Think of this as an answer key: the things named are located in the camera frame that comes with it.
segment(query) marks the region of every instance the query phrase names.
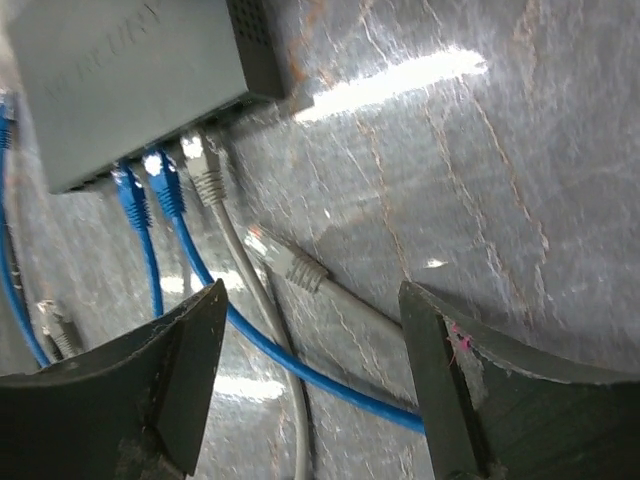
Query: gray marble floor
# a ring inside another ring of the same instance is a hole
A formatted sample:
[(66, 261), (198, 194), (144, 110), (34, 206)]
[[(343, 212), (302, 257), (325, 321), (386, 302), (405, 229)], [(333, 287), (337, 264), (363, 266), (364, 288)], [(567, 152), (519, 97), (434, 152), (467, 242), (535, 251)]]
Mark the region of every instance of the gray marble floor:
[[(5, 0), (14, 14), (24, 3)], [(291, 92), (225, 132), (236, 223), (262, 223), (389, 316), (411, 278), (564, 357), (640, 371), (640, 7), (581, 0), (268, 0)], [(19, 87), (0, 42), (0, 83)], [(141, 255), (110, 184), (49, 196), (28, 113), (8, 182), (27, 296), (99, 345), (149, 319)], [(212, 216), (188, 223), (257, 318)], [(168, 302), (198, 288), (154, 204)], [(300, 356), (414, 401), (404, 346), (273, 278)], [(316, 478), (432, 478), (425, 440), (310, 388)], [(280, 369), (229, 329), (197, 478), (287, 478)]]

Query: unplugged cable connector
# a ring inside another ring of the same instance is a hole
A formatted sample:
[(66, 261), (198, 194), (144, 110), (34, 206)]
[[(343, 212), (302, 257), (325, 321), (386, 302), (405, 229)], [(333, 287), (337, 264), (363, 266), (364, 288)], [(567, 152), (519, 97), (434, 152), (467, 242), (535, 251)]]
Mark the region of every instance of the unplugged cable connector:
[(78, 330), (60, 306), (53, 300), (43, 300), (37, 304), (42, 314), (42, 332), (51, 338), (64, 359), (85, 352)]
[(322, 265), (301, 249), (258, 227), (249, 230), (244, 243), (256, 252), (274, 273), (309, 293), (316, 293), (322, 281), (329, 276), (329, 272)]
[(185, 211), (180, 176), (175, 161), (164, 150), (152, 150), (142, 159), (149, 185), (165, 216), (174, 219)]
[(387, 333), (404, 340), (400, 326), (329, 280), (329, 272), (300, 248), (288, 244), (259, 227), (252, 227), (244, 243), (273, 270), (306, 291), (320, 292), (375, 322)]

